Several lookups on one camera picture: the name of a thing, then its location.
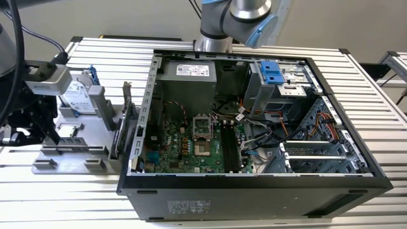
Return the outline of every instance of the power supply label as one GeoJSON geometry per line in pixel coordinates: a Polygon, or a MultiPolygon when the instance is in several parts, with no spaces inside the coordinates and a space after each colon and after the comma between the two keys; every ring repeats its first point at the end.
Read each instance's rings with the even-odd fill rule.
{"type": "Polygon", "coordinates": [[[176,66],[176,75],[209,76],[209,66],[180,64],[176,66]]]}
{"type": "Polygon", "coordinates": [[[167,203],[171,214],[207,214],[211,207],[209,200],[169,200],[167,203]]]}

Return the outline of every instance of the ram slot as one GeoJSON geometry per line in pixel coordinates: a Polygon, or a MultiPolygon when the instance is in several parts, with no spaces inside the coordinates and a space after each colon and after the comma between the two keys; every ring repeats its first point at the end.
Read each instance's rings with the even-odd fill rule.
{"type": "Polygon", "coordinates": [[[235,130],[232,124],[221,124],[220,137],[221,137],[224,172],[229,173],[232,171],[233,173],[236,173],[237,171],[240,171],[240,167],[239,167],[239,152],[236,147],[235,130]]]}

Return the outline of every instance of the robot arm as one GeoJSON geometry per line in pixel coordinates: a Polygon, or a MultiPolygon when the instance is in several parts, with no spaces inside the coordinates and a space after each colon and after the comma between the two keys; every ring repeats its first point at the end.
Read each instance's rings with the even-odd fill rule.
{"type": "MultiPolygon", "coordinates": [[[[17,8],[44,2],[51,1],[0,0],[0,10],[11,10],[17,15],[17,8]]],[[[24,60],[23,32],[16,19],[13,24],[20,44],[17,48],[0,25],[0,53],[5,54],[0,55],[0,146],[40,144],[47,136],[57,143],[55,95],[61,94],[67,89],[64,87],[68,87],[68,68],[53,62],[24,60]],[[29,135],[17,128],[27,129],[29,135]]]]}
{"type": "Polygon", "coordinates": [[[200,37],[195,50],[231,52],[232,38],[256,49],[267,41],[277,17],[271,0],[203,0],[200,37]]]}

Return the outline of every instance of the black computer chassis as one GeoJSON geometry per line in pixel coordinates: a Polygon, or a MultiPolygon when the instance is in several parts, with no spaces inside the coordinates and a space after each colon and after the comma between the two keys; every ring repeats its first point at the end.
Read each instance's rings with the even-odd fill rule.
{"type": "Polygon", "coordinates": [[[375,176],[128,176],[129,147],[123,157],[117,194],[127,195],[141,220],[332,218],[394,188],[312,58],[155,50],[149,77],[151,73],[160,72],[165,60],[187,60],[191,55],[197,59],[224,57],[252,62],[272,57],[305,61],[370,165],[368,172],[375,176]],[[183,210],[185,205],[197,210],[193,213],[191,209],[183,210]]]}

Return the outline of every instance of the white label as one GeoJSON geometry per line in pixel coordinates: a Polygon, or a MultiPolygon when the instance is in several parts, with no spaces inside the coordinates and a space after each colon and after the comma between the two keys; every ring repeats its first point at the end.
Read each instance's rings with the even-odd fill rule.
{"type": "Polygon", "coordinates": [[[209,76],[209,66],[180,64],[176,66],[176,75],[209,76]]]}
{"type": "Polygon", "coordinates": [[[80,82],[71,82],[69,87],[64,93],[64,98],[69,103],[71,108],[79,113],[91,112],[95,110],[87,89],[80,82]]]}
{"type": "Polygon", "coordinates": [[[236,120],[237,120],[237,121],[240,121],[243,118],[244,118],[244,115],[243,115],[243,114],[240,114],[240,115],[236,116],[236,120]]]}
{"type": "Polygon", "coordinates": [[[240,107],[237,111],[239,111],[239,113],[243,113],[245,111],[245,108],[240,107]]]}
{"type": "Polygon", "coordinates": [[[211,200],[168,200],[167,204],[171,214],[207,214],[211,200]]]}

